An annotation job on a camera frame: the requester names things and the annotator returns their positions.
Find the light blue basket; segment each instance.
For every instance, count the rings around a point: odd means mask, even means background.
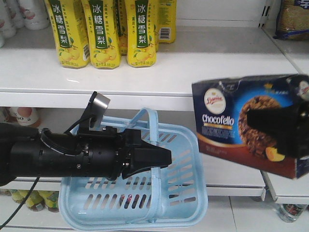
[[[139,121],[148,113],[149,121]],[[208,197],[197,138],[187,128],[158,123],[157,112],[143,108],[132,119],[104,117],[102,126],[135,128],[146,142],[172,151],[172,164],[128,179],[62,178],[59,209],[76,230],[105,231],[185,227],[206,214]]]

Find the white shelf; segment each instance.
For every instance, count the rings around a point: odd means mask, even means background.
[[[39,110],[42,118],[40,128],[50,128],[53,132],[63,132],[80,118],[82,109],[51,109]],[[107,115],[131,118],[136,111],[108,110]],[[159,122],[187,124],[195,128],[192,112],[159,112]],[[207,191],[210,196],[258,196],[263,197],[265,183],[259,170],[246,167],[216,157],[202,155]],[[1,188],[30,189],[35,178],[19,177]],[[41,178],[35,189],[59,190],[61,178]]]
[[[264,202],[250,201],[246,197],[231,197],[231,206],[237,232],[307,232],[309,211],[305,210],[293,223],[282,221],[277,215],[278,204],[270,195]]]
[[[0,214],[4,221],[16,209],[17,204],[10,197],[0,196],[0,205],[6,210]],[[197,225],[187,228],[145,228],[139,231],[156,232],[306,232],[309,211],[306,210],[294,223],[286,223],[277,215],[278,205],[267,195],[264,202],[255,202],[249,197],[209,197],[205,217]],[[32,212],[25,206],[1,232],[68,232],[70,229],[60,213],[44,209]]]
[[[276,203],[309,204],[309,174],[297,180],[266,172],[263,175]]]
[[[274,29],[266,29],[265,32],[299,73],[309,74],[309,41],[276,40],[272,38]]]
[[[18,206],[11,197],[0,196],[0,205],[5,205],[6,210],[1,212],[0,221],[6,220]],[[32,212],[24,205],[20,212],[12,219],[8,226],[1,232],[12,232],[17,229],[28,230],[71,230],[70,226],[62,219],[60,213],[49,212],[46,208],[39,212]],[[207,216],[197,225],[185,228],[145,228],[139,231],[158,232],[236,232],[233,212],[228,197],[210,197]]]
[[[194,82],[296,72],[259,28],[179,27],[175,43],[160,45],[154,66],[135,69],[123,57],[115,70],[62,68],[51,27],[23,28],[1,48],[0,63],[2,106],[52,108],[85,108],[96,90],[111,109],[193,111]]]

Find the cookie box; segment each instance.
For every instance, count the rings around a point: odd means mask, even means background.
[[[192,84],[199,151],[296,179],[309,172],[309,77]]]

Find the cable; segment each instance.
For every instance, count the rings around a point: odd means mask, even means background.
[[[77,125],[79,125],[80,123],[94,117],[95,115],[89,115],[87,117],[83,117],[78,119],[76,122],[74,122],[64,133],[68,134],[74,127],[76,127]],[[25,196],[25,198],[23,199],[23,201],[20,203],[20,205],[15,209],[15,211],[11,214],[11,216],[0,226],[0,230],[5,227],[12,219],[13,217],[17,214],[17,212],[21,209],[21,207],[25,204],[26,200],[29,198],[30,194],[32,193],[33,189],[35,188],[35,186],[37,185],[38,181],[39,181],[39,177],[37,177],[35,179],[35,181],[33,182],[28,194]]]
[[[76,127],[77,125],[79,125],[81,122],[86,121],[87,119],[90,119],[92,117],[94,117],[95,115],[89,115],[87,117],[83,117],[78,119],[76,122],[74,122],[64,133],[68,134],[74,127]]]
[[[17,212],[21,209],[21,207],[25,204],[26,200],[29,198],[30,194],[32,193],[34,187],[37,185],[38,181],[39,181],[39,177],[37,177],[35,179],[35,181],[33,182],[28,194],[25,196],[25,198],[23,199],[23,201],[19,204],[19,206],[15,209],[15,211],[11,214],[11,216],[0,226],[0,230],[5,227],[11,220],[12,218],[17,214]]]

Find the cookie image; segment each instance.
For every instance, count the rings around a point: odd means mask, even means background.
[[[249,127],[247,112],[250,109],[275,109],[280,107],[280,104],[275,99],[264,95],[255,96],[243,105],[239,113],[238,130],[241,140],[247,145],[253,155],[266,159],[265,149],[275,146],[276,140],[263,132]]]

